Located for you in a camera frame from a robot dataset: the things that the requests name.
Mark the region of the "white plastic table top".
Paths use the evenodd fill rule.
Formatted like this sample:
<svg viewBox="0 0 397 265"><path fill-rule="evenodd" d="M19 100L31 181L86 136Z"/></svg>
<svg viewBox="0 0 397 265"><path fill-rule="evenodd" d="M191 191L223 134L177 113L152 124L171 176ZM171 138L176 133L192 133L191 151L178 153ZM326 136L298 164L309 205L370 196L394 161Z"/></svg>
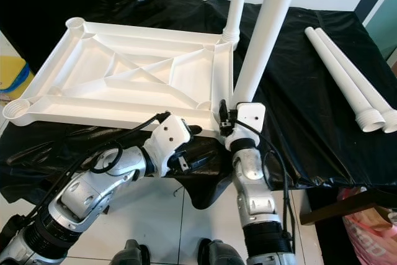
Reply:
<svg viewBox="0 0 397 265"><path fill-rule="evenodd" d="M218 132L233 93L233 45L221 35L91 23L79 17L3 117L17 126L59 122L133 128L170 112Z"/></svg>

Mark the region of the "black plastic table cover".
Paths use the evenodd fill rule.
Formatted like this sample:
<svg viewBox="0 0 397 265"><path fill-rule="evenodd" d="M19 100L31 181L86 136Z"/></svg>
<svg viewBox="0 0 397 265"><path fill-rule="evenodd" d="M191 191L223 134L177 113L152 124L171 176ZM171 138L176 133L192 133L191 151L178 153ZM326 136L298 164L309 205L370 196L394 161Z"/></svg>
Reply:
<svg viewBox="0 0 397 265"><path fill-rule="evenodd" d="M85 21L219 33L226 0L99 0ZM265 135L283 157L290 187L397 189L397 132L363 133L337 84L304 34L320 27L397 109L397 77L377 54L353 12L289 9L256 100L267 108ZM34 122L9 124L0 144L0 193L10 203L37 204L71 163L97 144L121 135L116 128ZM218 152L218 172L174 176L197 209L211 206L231 183L229 153L212 140L198 152Z"/></svg>

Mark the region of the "grey robot foot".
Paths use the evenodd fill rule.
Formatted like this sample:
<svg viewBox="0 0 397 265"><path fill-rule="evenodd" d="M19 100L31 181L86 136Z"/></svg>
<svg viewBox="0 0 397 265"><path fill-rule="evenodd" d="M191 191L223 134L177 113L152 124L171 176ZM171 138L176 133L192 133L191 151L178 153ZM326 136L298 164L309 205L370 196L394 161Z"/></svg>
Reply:
<svg viewBox="0 0 397 265"><path fill-rule="evenodd" d="M125 243L125 247L110 260L109 265L150 265L150 257L146 245L129 239Z"/></svg>
<svg viewBox="0 0 397 265"><path fill-rule="evenodd" d="M238 251L221 240L202 238L198 246L198 265L246 265Z"/></svg>

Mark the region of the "white plastic table leg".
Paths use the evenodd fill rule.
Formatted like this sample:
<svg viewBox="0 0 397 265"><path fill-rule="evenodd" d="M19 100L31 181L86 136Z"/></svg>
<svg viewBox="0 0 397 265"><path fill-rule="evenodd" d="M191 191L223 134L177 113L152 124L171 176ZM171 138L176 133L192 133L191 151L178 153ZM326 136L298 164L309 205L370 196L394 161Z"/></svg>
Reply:
<svg viewBox="0 0 397 265"><path fill-rule="evenodd" d="M292 0L263 0L230 103L252 102Z"/></svg>
<svg viewBox="0 0 397 265"><path fill-rule="evenodd" d="M332 41L331 38L318 27L315 32L319 35L321 41L329 47L330 52L340 62L349 77L354 81L357 88L360 89L369 104L375 108L383 118L385 118L385 126L382 130L385 133L397 132L397 110L392 108L391 104L380 94L380 92L372 86L372 83L361 73L361 71L352 63L350 58Z"/></svg>
<svg viewBox="0 0 397 265"><path fill-rule="evenodd" d="M244 0L230 0L226 26L222 30L220 43L230 43L236 48L240 40L240 23L244 9Z"/></svg>
<svg viewBox="0 0 397 265"><path fill-rule="evenodd" d="M330 52L329 47L321 41L315 29L306 27L304 32L321 61L325 64L326 69L329 70L329 74L334 78L352 111L354 111L355 122L358 123L361 130L369 133L383 128L385 126L385 118L368 102L365 95L358 89L337 58Z"/></svg>

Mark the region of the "grey right robot foot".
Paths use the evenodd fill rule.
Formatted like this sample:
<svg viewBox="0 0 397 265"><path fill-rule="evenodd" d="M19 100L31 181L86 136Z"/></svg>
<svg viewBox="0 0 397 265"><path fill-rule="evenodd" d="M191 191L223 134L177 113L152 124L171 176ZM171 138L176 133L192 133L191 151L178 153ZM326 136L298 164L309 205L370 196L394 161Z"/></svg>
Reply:
<svg viewBox="0 0 397 265"><path fill-rule="evenodd" d="M221 240L202 238L198 246L198 265L246 265L238 251Z"/></svg>

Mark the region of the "grey left robot foot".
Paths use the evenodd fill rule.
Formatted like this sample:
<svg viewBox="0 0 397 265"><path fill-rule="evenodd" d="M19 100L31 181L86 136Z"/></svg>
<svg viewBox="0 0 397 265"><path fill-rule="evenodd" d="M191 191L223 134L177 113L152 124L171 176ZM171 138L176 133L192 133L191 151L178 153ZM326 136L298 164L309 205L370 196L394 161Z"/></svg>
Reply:
<svg viewBox="0 0 397 265"><path fill-rule="evenodd" d="M150 265L150 257L146 245L129 239L125 243L125 247L110 260L109 265Z"/></svg>

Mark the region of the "yellow bin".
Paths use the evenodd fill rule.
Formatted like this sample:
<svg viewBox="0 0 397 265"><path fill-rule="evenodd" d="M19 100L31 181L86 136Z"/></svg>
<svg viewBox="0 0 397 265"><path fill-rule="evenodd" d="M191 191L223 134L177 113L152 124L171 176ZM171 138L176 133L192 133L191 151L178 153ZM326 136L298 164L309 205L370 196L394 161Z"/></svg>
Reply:
<svg viewBox="0 0 397 265"><path fill-rule="evenodd" d="M3 104L19 98L31 83L34 73L25 59L0 56L0 100Z"/></svg>

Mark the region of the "pink plastic bag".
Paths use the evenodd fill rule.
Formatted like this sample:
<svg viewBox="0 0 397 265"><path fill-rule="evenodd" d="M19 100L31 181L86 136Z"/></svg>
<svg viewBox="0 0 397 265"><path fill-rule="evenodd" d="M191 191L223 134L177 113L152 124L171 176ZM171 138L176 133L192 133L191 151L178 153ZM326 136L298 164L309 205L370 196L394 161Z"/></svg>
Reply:
<svg viewBox="0 0 397 265"><path fill-rule="evenodd" d="M397 265L397 208L377 205L341 220L361 265Z"/></svg>

